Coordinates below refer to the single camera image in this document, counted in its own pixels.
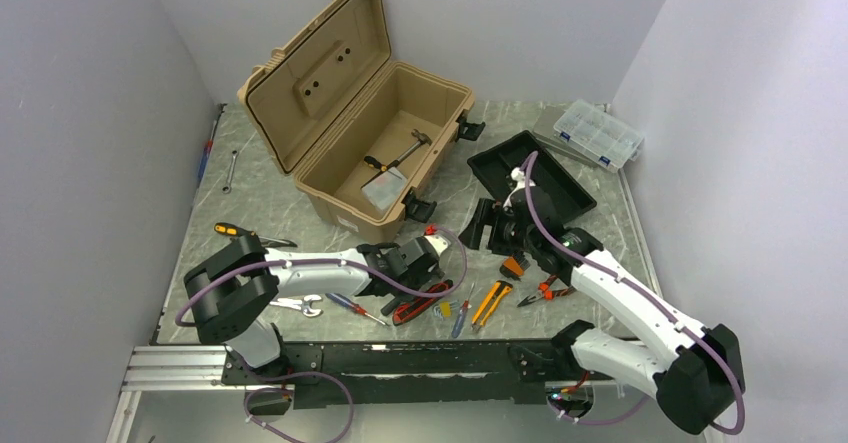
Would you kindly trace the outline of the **red black utility knife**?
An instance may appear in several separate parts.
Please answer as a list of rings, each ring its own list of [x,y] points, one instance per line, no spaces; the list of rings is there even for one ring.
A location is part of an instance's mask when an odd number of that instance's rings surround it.
[[[441,293],[452,289],[454,282],[451,279],[443,280],[430,286],[427,293]],[[440,297],[423,298],[415,297],[412,300],[400,304],[392,313],[392,324],[402,326],[421,316],[427,309],[440,300]]]

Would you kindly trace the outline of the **orange black utility knife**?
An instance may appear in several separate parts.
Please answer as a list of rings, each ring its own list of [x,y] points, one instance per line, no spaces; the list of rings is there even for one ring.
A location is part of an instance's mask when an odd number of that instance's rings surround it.
[[[512,283],[503,280],[497,280],[492,285],[472,318],[471,328],[473,333],[479,332],[485,326],[500,302],[512,292],[513,288]]]

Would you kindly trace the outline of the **small clear screw box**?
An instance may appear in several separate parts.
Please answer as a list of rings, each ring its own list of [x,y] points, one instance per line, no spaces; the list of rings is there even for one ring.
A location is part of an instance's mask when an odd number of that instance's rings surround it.
[[[397,168],[390,168],[376,175],[362,188],[366,200],[377,210],[385,212],[391,208],[405,188],[408,178]]]

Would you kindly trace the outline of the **large black-handled hammer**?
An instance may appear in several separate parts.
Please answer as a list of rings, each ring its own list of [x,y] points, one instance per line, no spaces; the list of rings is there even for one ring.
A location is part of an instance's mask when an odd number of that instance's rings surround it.
[[[411,136],[415,139],[411,146],[404,150],[398,157],[396,157],[391,162],[387,164],[382,164],[380,166],[381,171],[386,172],[391,168],[398,167],[404,160],[406,160],[409,156],[415,153],[420,147],[424,145],[430,145],[432,143],[431,138],[427,134],[422,133],[417,129],[414,129],[411,132]]]

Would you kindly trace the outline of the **tan plastic toolbox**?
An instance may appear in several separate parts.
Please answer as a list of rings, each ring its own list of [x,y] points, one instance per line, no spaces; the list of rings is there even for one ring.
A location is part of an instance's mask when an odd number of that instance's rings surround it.
[[[332,0],[269,61],[238,97],[278,170],[293,178],[317,215],[367,242],[393,240],[408,220],[427,222],[425,189],[453,145],[476,140],[483,123],[466,85],[397,60],[383,0]],[[408,178],[385,212],[361,188],[409,148],[417,129],[432,143],[397,168]]]

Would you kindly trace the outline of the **small claw hammer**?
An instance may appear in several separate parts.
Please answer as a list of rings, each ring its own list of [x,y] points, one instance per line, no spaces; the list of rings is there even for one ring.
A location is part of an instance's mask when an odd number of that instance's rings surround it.
[[[405,301],[406,301],[405,297],[400,297],[400,296],[394,297],[388,303],[386,303],[385,305],[383,305],[381,307],[380,313],[383,316],[389,316],[396,310],[396,308],[398,306],[400,306]]]

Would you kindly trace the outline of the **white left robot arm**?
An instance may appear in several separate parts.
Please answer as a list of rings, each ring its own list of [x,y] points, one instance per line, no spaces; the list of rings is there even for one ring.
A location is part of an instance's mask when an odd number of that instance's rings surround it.
[[[442,235],[418,236],[402,245],[362,244],[336,253],[284,252],[241,236],[184,277],[189,297],[176,315],[206,345],[227,346],[264,383],[279,380],[288,357],[279,330],[261,315],[279,297],[337,293],[345,297],[420,296],[443,273],[450,247]]]

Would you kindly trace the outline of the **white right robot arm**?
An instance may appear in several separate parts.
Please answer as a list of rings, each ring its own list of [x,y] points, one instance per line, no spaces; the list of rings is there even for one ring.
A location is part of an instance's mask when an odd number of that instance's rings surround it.
[[[728,431],[741,431],[745,381],[739,340],[731,329],[707,327],[661,299],[589,232],[562,225],[539,187],[519,188],[504,203],[480,200],[461,242],[478,248],[486,227],[492,230],[492,252],[530,256],[543,271],[605,307],[637,339],[613,337],[584,320],[569,323],[550,340],[557,374],[607,375],[653,398],[690,434],[714,425],[734,407],[737,419]]]

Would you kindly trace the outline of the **silver combination wrench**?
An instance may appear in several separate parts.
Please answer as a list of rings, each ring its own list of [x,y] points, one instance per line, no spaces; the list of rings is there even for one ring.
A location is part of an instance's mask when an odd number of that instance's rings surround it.
[[[314,308],[313,304],[321,302],[323,297],[318,294],[304,295],[301,298],[280,297],[270,302],[271,306],[286,308],[297,311],[307,318],[316,318],[324,313],[321,308]]]

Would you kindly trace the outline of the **grey flat case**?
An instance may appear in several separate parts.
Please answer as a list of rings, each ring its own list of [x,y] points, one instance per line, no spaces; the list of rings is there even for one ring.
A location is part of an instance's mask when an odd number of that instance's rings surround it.
[[[564,140],[554,135],[554,123],[564,114],[563,106],[545,106],[536,120],[531,132],[534,137],[551,152],[569,157],[589,166],[598,164],[590,158],[570,149]]]

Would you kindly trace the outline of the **clear compartment organizer box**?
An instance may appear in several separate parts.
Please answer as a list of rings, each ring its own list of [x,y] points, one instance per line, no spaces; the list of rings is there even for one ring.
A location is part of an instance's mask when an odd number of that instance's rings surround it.
[[[609,172],[638,157],[644,134],[583,99],[572,102],[553,124],[554,136]]]

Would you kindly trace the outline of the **orange handled pliers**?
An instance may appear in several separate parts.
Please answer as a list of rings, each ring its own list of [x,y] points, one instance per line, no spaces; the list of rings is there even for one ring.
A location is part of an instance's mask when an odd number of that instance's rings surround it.
[[[565,297],[574,292],[570,286],[562,283],[557,275],[550,275],[546,280],[541,282],[537,290],[522,299],[517,307],[526,307],[538,301],[550,301],[557,298]]]

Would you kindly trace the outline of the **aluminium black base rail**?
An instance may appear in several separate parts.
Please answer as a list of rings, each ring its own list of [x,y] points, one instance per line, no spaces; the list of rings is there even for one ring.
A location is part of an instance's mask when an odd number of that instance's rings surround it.
[[[537,341],[291,343],[293,377],[222,346],[136,348],[111,442],[686,442],[602,375],[545,371]]]

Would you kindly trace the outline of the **yellow handled screwdriver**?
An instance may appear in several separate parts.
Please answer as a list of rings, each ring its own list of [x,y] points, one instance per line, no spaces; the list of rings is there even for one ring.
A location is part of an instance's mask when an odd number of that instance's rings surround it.
[[[216,234],[221,236],[226,236],[231,240],[242,237],[242,236],[255,236],[259,239],[260,243],[264,247],[268,248],[297,248],[298,244],[292,240],[282,239],[282,238],[272,238],[259,235],[253,230],[247,230],[235,224],[227,223],[227,222],[217,222],[213,226],[213,230]]]

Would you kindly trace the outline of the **blue red tool at wall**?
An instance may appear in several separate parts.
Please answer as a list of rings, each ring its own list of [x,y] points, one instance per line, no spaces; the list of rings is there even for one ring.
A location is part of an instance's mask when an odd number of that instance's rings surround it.
[[[216,131],[217,131],[217,125],[218,125],[217,121],[214,121],[212,123],[209,137],[207,138],[206,143],[204,144],[204,147],[203,147],[203,150],[202,150],[202,153],[201,153],[201,158],[200,158],[199,165],[198,165],[198,169],[197,169],[197,184],[200,184],[202,182],[204,173],[206,171],[206,166],[208,164],[210,153],[211,153],[212,147],[214,145],[214,139],[215,139],[215,134],[216,134]]]

